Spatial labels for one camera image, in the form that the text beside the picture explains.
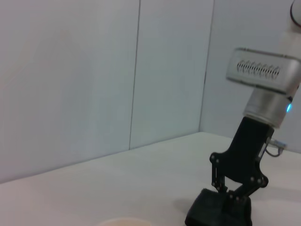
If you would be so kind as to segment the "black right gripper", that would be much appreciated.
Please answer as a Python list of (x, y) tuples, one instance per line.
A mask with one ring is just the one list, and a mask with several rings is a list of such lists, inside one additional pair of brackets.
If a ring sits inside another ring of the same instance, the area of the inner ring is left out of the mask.
[[(210, 155), (212, 186), (226, 193), (230, 199), (243, 200), (268, 184), (260, 170), (260, 161), (274, 129), (263, 122), (244, 117), (229, 148), (223, 153)], [(241, 183), (236, 190), (228, 190), (225, 178)]]

